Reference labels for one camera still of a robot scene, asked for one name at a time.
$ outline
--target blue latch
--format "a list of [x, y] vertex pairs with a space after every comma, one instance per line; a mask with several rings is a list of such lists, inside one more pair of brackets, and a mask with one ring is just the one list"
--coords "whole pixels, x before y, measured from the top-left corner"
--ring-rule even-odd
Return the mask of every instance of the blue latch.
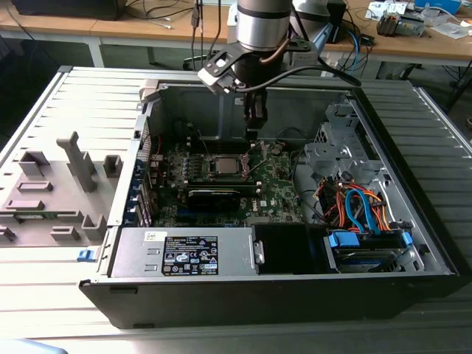
[[403, 241], [405, 241], [407, 247], [413, 244], [413, 239], [409, 232], [404, 232], [401, 234], [401, 237], [403, 237]]
[[95, 251], [91, 249], [83, 249], [77, 257], [78, 262], [95, 262]]
[[355, 232], [333, 232], [328, 239], [332, 248], [359, 247], [361, 245]]

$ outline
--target power cable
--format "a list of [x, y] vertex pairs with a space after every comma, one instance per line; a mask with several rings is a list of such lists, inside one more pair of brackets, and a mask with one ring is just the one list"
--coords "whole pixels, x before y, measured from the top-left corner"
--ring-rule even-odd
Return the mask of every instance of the power cable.
[[346, 83], [349, 83], [352, 86], [357, 86], [360, 87], [361, 81], [356, 79], [355, 77], [352, 77], [344, 72], [340, 72], [339, 70], [336, 70], [330, 66], [320, 66], [320, 65], [307, 65], [307, 66], [300, 66], [298, 68], [293, 68], [291, 70], [288, 70], [286, 72], [283, 72], [282, 74], [277, 75], [276, 77], [271, 78], [270, 80], [266, 81], [265, 83], [261, 83], [260, 85], [257, 86], [252, 86], [248, 88], [233, 88], [233, 92], [239, 92], [239, 93], [246, 93], [246, 92], [253, 92], [257, 90], [262, 90], [265, 89], [266, 87], [273, 85], [274, 83], [277, 83], [281, 81], [281, 79], [284, 79], [290, 75], [293, 75], [297, 72], [303, 72], [305, 70], [317, 70], [320, 72], [330, 72], [331, 74], [337, 76], [341, 80], [345, 81]]
[[213, 39], [212, 44], [209, 46], [207, 60], [209, 60], [212, 57], [213, 47], [215, 46], [217, 40], [219, 39], [220, 34], [221, 34], [221, 0], [218, 0], [218, 30], [216, 32], [215, 39]]
[[204, 0], [200, 0], [200, 64], [201, 68], [204, 67]]

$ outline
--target electronic equipment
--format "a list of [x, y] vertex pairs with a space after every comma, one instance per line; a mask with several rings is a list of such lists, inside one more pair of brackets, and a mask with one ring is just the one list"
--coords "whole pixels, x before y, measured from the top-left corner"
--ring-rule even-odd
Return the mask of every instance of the electronic equipment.
[[326, 4], [327, 10], [330, 12], [330, 23], [333, 25], [328, 43], [338, 43], [344, 34], [341, 31], [342, 18], [346, 11], [346, 3], [344, 0], [328, 0]]
[[394, 35], [413, 35], [421, 37], [425, 30], [424, 21], [413, 15], [400, 15], [398, 13], [383, 13], [377, 23], [377, 33], [385, 37]]
[[127, 0], [12, 0], [21, 15], [52, 15], [116, 20]]
[[[98, 271], [79, 285], [113, 325], [389, 318], [469, 281], [361, 89], [286, 80], [269, 89], [277, 115], [247, 142], [240, 95], [187, 73], [153, 82]], [[373, 85], [385, 109], [376, 92], [388, 86]]]

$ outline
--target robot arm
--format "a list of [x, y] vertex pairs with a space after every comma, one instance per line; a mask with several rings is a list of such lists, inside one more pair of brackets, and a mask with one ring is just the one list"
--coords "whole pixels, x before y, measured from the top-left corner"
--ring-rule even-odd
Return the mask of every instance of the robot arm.
[[[322, 41], [316, 48], [305, 27], [314, 39], [316, 33], [328, 23], [326, 6], [319, 0], [294, 0], [294, 3], [291, 0], [237, 0], [237, 42], [225, 46], [198, 73], [202, 82], [214, 93], [244, 93], [247, 139], [255, 139], [256, 130], [267, 121], [266, 87], [282, 78], [284, 53], [320, 53], [325, 44]], [[301, 32], [304, 38], [294, 35], [296, 31]], [[334, 71], [325, 63], [324, 68]], [[303, 66], [284, 75], [306, 69], [320, 70], [323, 66]], [[361, 85], [349, 75], [338, 75], [354, 85]]]

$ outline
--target sticker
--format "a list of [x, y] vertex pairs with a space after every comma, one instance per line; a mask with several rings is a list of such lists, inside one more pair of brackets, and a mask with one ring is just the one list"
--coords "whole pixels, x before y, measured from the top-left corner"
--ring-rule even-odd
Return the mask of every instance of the sticker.
[[166, 231], [146, 231], [145, 241], [147, 242], [163, 241], [164, 237], [166, 236], [167, 236]]
[[166, 237], [162, 273], [176, 275], [218, 275], [218, 237]]

